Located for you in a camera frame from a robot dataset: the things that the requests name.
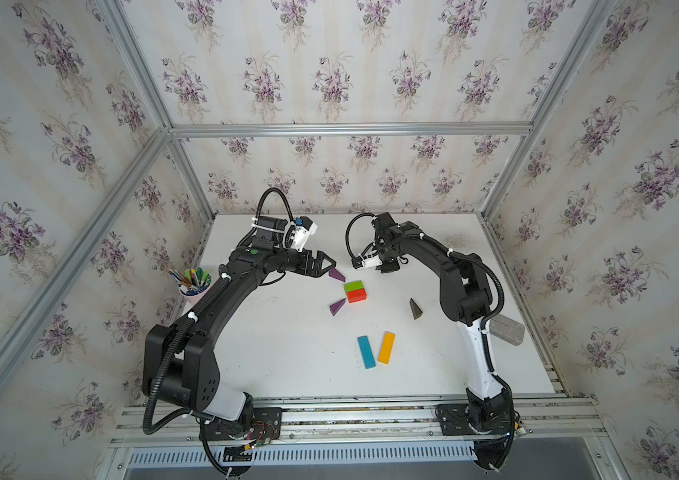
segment white arm segment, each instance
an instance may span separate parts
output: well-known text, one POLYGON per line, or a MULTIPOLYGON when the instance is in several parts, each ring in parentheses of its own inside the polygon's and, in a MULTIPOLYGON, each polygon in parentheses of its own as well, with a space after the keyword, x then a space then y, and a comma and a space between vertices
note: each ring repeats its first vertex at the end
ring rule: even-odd
MULTIPOLYGON (((502 385, 488 370, 479 331, 481 322, 476 320, 471 326, 457 322, 457 328, 465 341, 465 350, 468 354, 468 388, 473 395, 484 400, 498 396, 502 385)), ((491 355, 491 341, 489 341, 489 354, 491 355)))

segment aluminum frame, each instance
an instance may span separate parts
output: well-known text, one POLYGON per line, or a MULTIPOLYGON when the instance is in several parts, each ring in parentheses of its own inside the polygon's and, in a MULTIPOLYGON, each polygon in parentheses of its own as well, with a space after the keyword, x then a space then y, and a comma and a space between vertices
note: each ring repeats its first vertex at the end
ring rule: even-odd
POLYGON ((566 50, 564 58, 558 64, 558 70, 542 95, 541 101, 531 114, 531 122, 534 124, 534 128, 529 135, 521 139, 513 150, 510 160, 505 163, 505 167, 497 178, 497 183, 488 194, 481 211, 483 216, 491 219, 497 213, 526 157, 537 141, 542 138, 547 125, 553 118, 553 112, 563 102, 567 88, 574 81, 580 67, 594 48, 597 34, 606 24, 609 14, 616 4, 617 0, 594 0, 590 5, 584 21, 580 24, 575 37, 566 50))
POLYGON ((132 198, 134 189, 144 178, 168 139, 168 129, 153 132, 111 193, 105 198, 83 231, 76 237, 44 286, 28 303, 18 320, 0 342, 0 395, 14 370, 27 358, 34 341, 57 311, 110 231, 113 222, 132 198))
POLYGON ((175 125, 175 138, 220 137, 351 137, 354 135, 488 135, 528 134, 527 121, 446 121, 352 124, 219 124, 175 125))

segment wall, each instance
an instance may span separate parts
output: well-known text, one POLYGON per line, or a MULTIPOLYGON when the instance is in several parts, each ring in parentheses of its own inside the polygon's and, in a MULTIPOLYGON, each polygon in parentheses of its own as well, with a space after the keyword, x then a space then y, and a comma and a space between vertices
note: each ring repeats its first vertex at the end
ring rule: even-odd
MULTIPOLYGON (((152 135, 94 2, 0 2, 0 340, 152 135)), ((0 478, 91 476, 140 341, 167 322, 166 263, 202 225, 160 158, 0 398, 0 478)))
POLYGON ((679 2, 618 4, 491 222, 633 478, 679 478, 679 2))
MULTIPOLYGON (((215 210, 257 209, 268 187, 300 213, 479 211, 517 136, 194 138, 188 152, 215 210)), ((284 213, 280 198, 265 204, 284 213)))

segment metal extrusion bar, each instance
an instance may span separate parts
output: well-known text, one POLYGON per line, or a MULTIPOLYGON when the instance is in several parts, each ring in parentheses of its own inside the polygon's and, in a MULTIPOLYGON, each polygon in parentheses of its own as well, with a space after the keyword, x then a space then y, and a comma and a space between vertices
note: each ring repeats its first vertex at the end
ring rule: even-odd
POLYGON ((483 216, 492 218, 497 213, 524 160, 537 141, 543 137, 545 127, 552 119, 556 107, 563 101, 566 89, 593 49, 597 34, 606 23, 616 3, 617 0, 594 0, 591 4, 574 39, 569 44, 564 58, 558 63, 555 76, 547 86, 541 101, 531 116, 531 122, 534 124, 533 131, 521 140, 497 178, 497 184, 491 189, 484 209, 481 211, 483 216))
POLYGON ((193 201, 200 214, 207 222, 211 222, 214 219, 214 212, 211 210, 209 201, 204 194, 204 186, 200 183, 198 172, 193 167, 193 162, 188 156, 184 145, 182 145, 180 139, 172 138, 166 144, 166 148, 169 149, 169 153, 174 159, 174 164, 180 170, 180 176, 183 178, 185 186, 191 192, 193 201))
POLYGON ((86 268, 89 259, 108 234, 113 222, 134 194, 137 184, 144 178, 161 152, 168 129, 156 130, 140 151, 112 192, 99 206, 84 230, 70 245, 40 291, 28 303, 18 320, 0 342, 0 395, 12 378, 14 369, 27 358, 29 349, 38 338, 76 279, 86 268))
POLYGON ((354 135, 521 135, 527 121, 410 122, 372 124, 220 124, 175 125, 175 138, 222 137, 350 137, 354 135))
POLYGON ((172 126, 172 119, 161 97, 161 91, 154 82, 148 63, 137 43, 137 36, 127 20, 121 0, 98 0, 104 15, 104 23, 110 29, 129 74, 137 90, 147 102, 146 108, 158 127, 172 126))

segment wooden block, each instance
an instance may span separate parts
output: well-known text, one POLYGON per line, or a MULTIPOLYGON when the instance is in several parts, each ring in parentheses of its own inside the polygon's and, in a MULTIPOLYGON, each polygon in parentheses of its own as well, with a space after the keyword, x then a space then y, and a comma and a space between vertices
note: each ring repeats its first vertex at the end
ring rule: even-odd
POLYGON ((385 341, 383 341, 383 349, 379 351, 379 362, 385 365, 390 362, 390 353, 392 352, 392 343, 395 341, 395 333, 385 332, 385 341))
POLYGON ((347 301, 350 303, 360 302, 361 300, 366 300, 366 290, 363 288, 361 290, 353 290, 347 293, 347 301))
POLYGON ((364 366, 367 369, 376 367, 377 364, 374 363, 374 354, 372 353, 372 346, 369 344, 369 337, 366 335, 358 337, 358 346, 361 347, 364 366))
POLYGON ((345 293, 352 292, 354 290, 360 290, 363 288, 363 282, 358 280, 357 282, 345 283, 345 293))

